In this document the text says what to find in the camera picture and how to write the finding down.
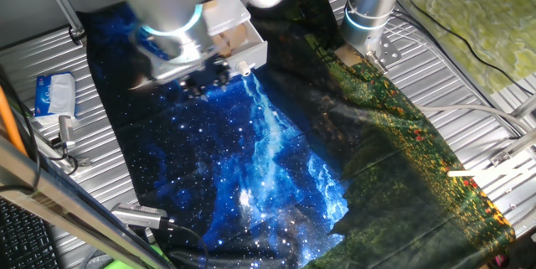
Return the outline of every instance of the metal table surface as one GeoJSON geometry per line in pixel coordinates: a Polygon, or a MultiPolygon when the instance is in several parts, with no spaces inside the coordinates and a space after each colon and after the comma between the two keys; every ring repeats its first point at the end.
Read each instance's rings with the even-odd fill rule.
{"type": "MultiPolygon", "coordinates": [[[[337,19],[342,19],[346,0],[329,0],[337,19]]],[[[402,60],[388,67],[388,77],[415,103],[444,106],[456,103],[479,104],[480,99],[464,83],[459,74],[418,30],[393,19],[386,33],[402,54],[402,60]]],[[[68,29],[61,29],[27,43],[0,52],[9,79],[23,101],[34,108],[36,76],[71,71],[76,78],[75,122],[76,157],[91,160],[91,166],[80,168],[72,176],[85,190],[110,209],[118,202],[136,203],[136,195],[125,160],[110,122],[96,91],[85,57],[85,50],[73,44],[68,29]]],[[[528,87],[536,91],[536,77],[528,87]]],[[[527,97],[516,96],[517,88],[507,88],[498,98],[501,106],[520,104],[527,97]]],[[[496,117],[481,111],[449,111],[431,113],[432,123],[451,146],[466,169],[484,169],[488,159],[507,146],[510,134],[496,117]]],[[[41,127],[47,138],[56,137],[58,126],[41,127]]],[[[529,156],[523,166],[536,172],[536,162],[529,156]]],[[[533,174],[515,178],[476,178],[497,207],[513,224],[518,234],[536,225],[530,213],[536,205],[536,179],[533,174]]],[[[78,267],[89,250],[83,241],[53,228],[59,253],[66,268],[78,267]]]]}

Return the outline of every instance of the green object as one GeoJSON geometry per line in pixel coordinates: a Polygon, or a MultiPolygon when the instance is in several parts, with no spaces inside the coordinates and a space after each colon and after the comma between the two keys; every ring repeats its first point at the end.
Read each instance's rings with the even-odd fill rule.
{"type": "MultiPolygon", "coordinates": [[[[400,0],[478,83],[494,93],[511,83],[478,62],[462,41],[400,0]]],[[[413,0],[447,28],[467,39],[475,52],[515,80],[536,72],[536,0],[413,0]]]]}
{"type": "MultiPolygon", "coordinates": [[[[156,252],[158,252],[159,255],[163,256],[167,261],[169,261],[168,257],[164,255],[163,251],[158,246],[151,245],[151,247],[156,252]]],[[[110,265],[108,265],[105,269],[132,269],[132,267],[128,266],[122,261],[114,261],[110,265]]]]}

